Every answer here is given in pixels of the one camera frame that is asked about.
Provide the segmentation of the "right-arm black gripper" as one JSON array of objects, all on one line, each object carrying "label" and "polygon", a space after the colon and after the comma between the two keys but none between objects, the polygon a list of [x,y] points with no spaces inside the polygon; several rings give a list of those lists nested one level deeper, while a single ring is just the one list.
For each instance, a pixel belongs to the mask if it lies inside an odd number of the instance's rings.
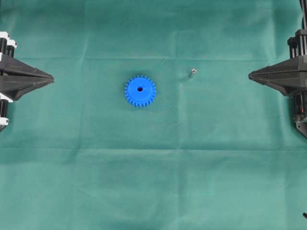
[{"label": "right-arm black gripper", "polygon": [[[248,77],[261,85],[279,91],[283,96],[292,96],[295,105],[295,127],[304,136],[307,136],[307,30],[300,29],[287,41],[290,58],[278,64],[267,66],[251,72]],[[295,73],[295,85],[261,79],[273,78],[282,74]]]}]

